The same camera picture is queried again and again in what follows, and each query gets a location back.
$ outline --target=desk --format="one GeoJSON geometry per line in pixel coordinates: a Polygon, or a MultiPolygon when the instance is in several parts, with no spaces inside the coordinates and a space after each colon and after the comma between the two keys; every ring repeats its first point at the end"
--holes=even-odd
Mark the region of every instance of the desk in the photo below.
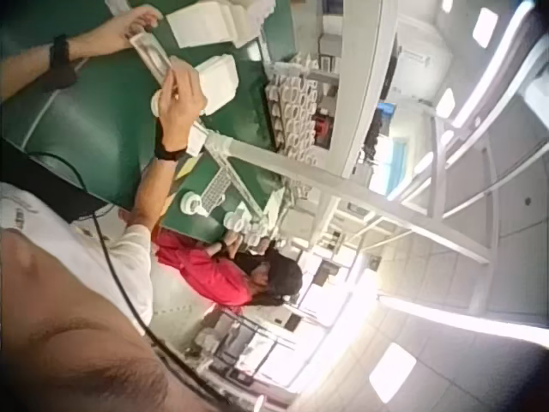
{"type": "MultiPolygon", "coordinates": [[[[136,6],[151,3],[163,14],[169,14],[196,0],[133,1],[136,6]]],[[[41,0],[9,6],[4,14],[2,47],[12,54],[32,45],[50,42],[60,33],[75,35],[98,26],[111,17],[102,1],[41,0]]],[[[289,0],[277,0],[275,13],[265,22],[265,34],[273,60],[295,53],[289,0]]],[[[180,50],[164,20],[154,34],[168,54],[177,55],[193,65],[221,54],[232,54],[237,61],[240,84],[235,99],[204,124],[214,130],[262,148],[271,148],[271,131],[266,115],[263,88],[267,78],[261,62],[253,61],[246,47],[232,44],[207,45],[180,50]]],[[[33,128],[33,122],[50,99],[39,84],[26,88],[3,105],[3,137],[20,149],[46,151],[62,156],[73,164],[84,178],[88,189],[97,197],[130,209],[142,169],[153,155],[154,117],[150,97],[159,88],[137,56],[128,50],[116,55],[93,58],[79,71],[79,81],[61,91],[44,116],[33,128]]],[[[77,182],[71,171],[53,159],[43,159],[59,176],[77,182]]],[[[273,173],[234,161],[238,174],[260,206],[270,192],[280,187],[273,173]]],[[[177,200],[187,190],[205,188],[214,176],[216,165],[203,156],[193,173],[185,179],[177,200]]],[[[223,209],[233,209],[240,198],[230,190],[223,209]]],[[[189,217],[170,208],[163,225],[201,240],[211,241],[220,235],[222,213],[210,218],[189,217]]]]}

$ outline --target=wrist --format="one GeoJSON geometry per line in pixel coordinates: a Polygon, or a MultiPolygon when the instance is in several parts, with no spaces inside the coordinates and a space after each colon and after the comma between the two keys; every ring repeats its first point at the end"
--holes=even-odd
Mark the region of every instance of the wrist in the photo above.
{"type": "Polygon", "coordinates": [[[92,53],[87,46],[87,41],[83,36],[73,37],[68,39],[69,43],[69,59],[70,61],[77,60],[79,58],[90,58],[92,53]]]}
{"type": "Polygon", "coordinates": [[[164,149],[168,152],[178,152],[179,150],[185,150],[187,149],[187,141],[188,141],[189,132],[180,132],[178,136],[174,136],[173,134],[165,134],[162,137],[162,145],[164,146],[164,149]],[[184,133],[186,138],[181,138],[181,133],[184,133]]]}

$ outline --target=wire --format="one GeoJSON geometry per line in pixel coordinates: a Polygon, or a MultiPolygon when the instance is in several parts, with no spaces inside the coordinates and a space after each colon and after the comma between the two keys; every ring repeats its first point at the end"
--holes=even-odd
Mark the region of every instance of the wire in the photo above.
{"type": "MultiPolygon", "coordinates": [[[[95,217],[100,219],[101,217],[107,216],[109,213],[111,213],[111,211],[113,209],[114,209],[114,204],[112,204],[109,208],[107,208],[107,210],[105,210],[100,215],[95,215],[95,217]]],[[[78,218],[77,221],[89,221],[90,219],[92,219],[92,217],[93,217],[92,215],[82,216],[82,217],[78,218]]]]}
{"type": "MultiPolygon", "coordinates": [[[[86,187],[86,184],[84,183],[84,180],[82,179],[81,175],[78,173],[78,171],[76,170],[76,168],[74,166],[72,166],[68,161],[66,161],[64,158],[56,155],[56,154],[53,154],[53,153],[47,153],[47,152],[29,152],[27,153],[27,155],[29,156],[34,156],[34,157],[40,157],[40,156],[44,156],[44,157],[51,157],[53,159],[56,159],[58,161],[60,161],[61,163],[63,163],[66,167],[68,167],[72,173],[76,176],[76,178],[78,179],[78,183],[80,184],[80,186],[82,187],[82,189],[86,192],[86,193],[89,193],[89,191],[87,190],[87,187],[86,187]]],[[[118,286],[118,289],[120,290],[120,293],[122,294],[122,296],[124,297],[124,300],[126,302],[126,304],[128,305],[128,307],[130,308],[130,311],[132,313],[132,315],[134,316],[134,318],[137,320],[137,323],[142,327],[142,329],[145,331],[145,335],[147,335],[147,337],[153,341],[153,343],[155,345],[157,345],[160,350],[166,354],[166,356],[168,358],[170,358],[178,367],[180,367],[181,369],[183,369],[183,371],[185,373],[187,373],[189,375],[189,377],[194,380],[196,382],[196,384],[198,386],[200,386],[208,395],[210,395],[215,401],[217,401],[218,403],[222,403],[223,405],[226,405],[226,406],[232,406],[231,403],[229,402],[229,400],[224,397],[223,395],[221,395],[218,391],[216,391],[212,386],[210,386],[204,379],[202,379],[200,376],[198,376],[198,374],[193,371],[187,364],[185,364],[181,359],[179,359],[179,357],[174,354],[149,328],[148,326],[145,324],[145,322],[143,322],[143,320],[141,319],[141,316],[139,315],[139,313],[137,312],[137,310],[134,308],[133,304],[131,303],[131,300],[130,300],[130,297],[126,294],[126,290],[124,289],[124,286],[122,285],[122,283],[120,282],[120,278],[118,277],[117,273],[116,273],[116,270],[114,269],[113,265],[112,265],[112,261],[111,261],[111,256],[109,255],[109,251],[106,247],[106,243],[105,243],[105,240],[103,239],[103,233],[101,232],[101,227],[100,227],[100,224],[97,220],[97,216],[95,215],[95,212],[92,213],[92,218],[94,220],[94,225],[95,225],[95,230],[97,230],[97,234],[100,238],[100,243],[101,243],[101,249],[103,249],[103,254],[105,255],[105,260],[106,260],[106,263],[107,263],[107,266],[109,267],[109,270],[111,271],[111,275],[112,275],[112,278],[114,279],[114,282],[117,284],[118,286]]],[[[180,376],[178,376],[178,374],[173,374],[173,376],[175,376],[179,382],[181,382],[183,385],[185,385],[186,387],[189,386],[189,384],[187,382],[185,382],[183,379],[181,379],[180,376]]]]}

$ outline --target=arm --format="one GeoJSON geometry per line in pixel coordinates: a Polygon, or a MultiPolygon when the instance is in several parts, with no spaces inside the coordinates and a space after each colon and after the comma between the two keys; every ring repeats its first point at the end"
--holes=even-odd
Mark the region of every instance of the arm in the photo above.
{"type": "Polygon", "coordinates": [[[242,237],[242,235],[233,232],[232,230],[227,230],[225,232],[225,235],[223,236],[223,240],[220,240],[213,243],[212,245],[205,247],[204,251],[206,251],[209,256],[213,256],[216,253],[219,253],[223,249],[223,246],[226,245],[226,251],[229,255],[229,258],[234,259],[234,256],[236,255],[240,245],[242,245],[243,240],[244,238],[242,237]]]}
{"type": "MultiPolygon", "coordinates": [[[[159,100],[162,144],[167,151],[187,147],[190,128],[206,102],[198,72],[184,61],[172,58],[172,70],[166,76],[159,100]]],[[[137,188],[128,226],[143,225],[153,230],[169,194],[176,165],[176,161],[153,159],[137,188]]]]}
{"type": "MultiPolygon", "coordinates": [[[[130,47],[128,37],[143,28],[158,25],[162,14],[151,6],[141,6],[110,19],[91,32],[69,39],[69,59],[112,54],[130,47]]],[[[50,69],[51,45],[40,45],[0,63],[2,102],[50,69]]]]}

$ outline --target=black hair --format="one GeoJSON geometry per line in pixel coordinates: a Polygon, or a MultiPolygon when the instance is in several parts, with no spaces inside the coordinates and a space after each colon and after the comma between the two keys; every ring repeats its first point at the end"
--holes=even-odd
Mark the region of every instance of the black hair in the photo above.
{"type": "Polygon", "coordinates": [[[248,305],[280,306],[284,304],[283,297],[299,292],[303,285],[303,272],[292,259],[282,256],[278,251],[271,251],[265,256],[237,253],[234,263],[248,276],[263,262],[269,263],[267,290],[254,296],[248,305]]]}

